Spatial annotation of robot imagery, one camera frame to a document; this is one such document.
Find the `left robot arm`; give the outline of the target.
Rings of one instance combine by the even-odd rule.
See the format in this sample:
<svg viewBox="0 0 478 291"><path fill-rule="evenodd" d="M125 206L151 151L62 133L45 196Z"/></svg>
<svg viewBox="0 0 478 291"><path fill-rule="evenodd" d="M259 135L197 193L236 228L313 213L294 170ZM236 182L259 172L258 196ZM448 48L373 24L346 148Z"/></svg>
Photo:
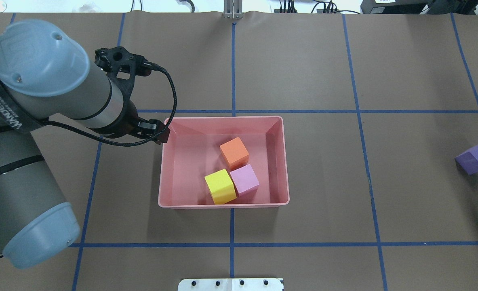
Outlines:
<svg viewBox="0 0 478 291"><path fill-rule="evenodd" d="M168 79L173 107L165 121L138 115L136 77ZM97 142L136 147L167 143L177 109L172 77L124 47L84 48L55 24L25 19L0 35L0 259L18 269L65 250L81 228L32 132L58 127Z"/></svg>

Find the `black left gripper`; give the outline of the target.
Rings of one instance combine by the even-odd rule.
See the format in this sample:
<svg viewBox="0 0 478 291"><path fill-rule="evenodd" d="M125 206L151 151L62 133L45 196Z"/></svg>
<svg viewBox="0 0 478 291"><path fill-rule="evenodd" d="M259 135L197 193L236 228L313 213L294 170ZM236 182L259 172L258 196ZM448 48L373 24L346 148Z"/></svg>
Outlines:
<svg viewBox="0 0 478 291"><path fill-rule="evenodd" d="M140 118L136 106L130 100L135 77L150 75L150 69L142 66L145 61L147 59L144 56L130 53L122 46L95 50L95 65L106 73L111 86L116 86L111 88L111 96L105 108L108 109L109 102L115 99L117 93L121 94L124 102L121 109L111 114L108 125L94 128L96 133L111 139L131 135L139 139L152 139L156 144L168 142L169 127L160 120Z"/></svg>

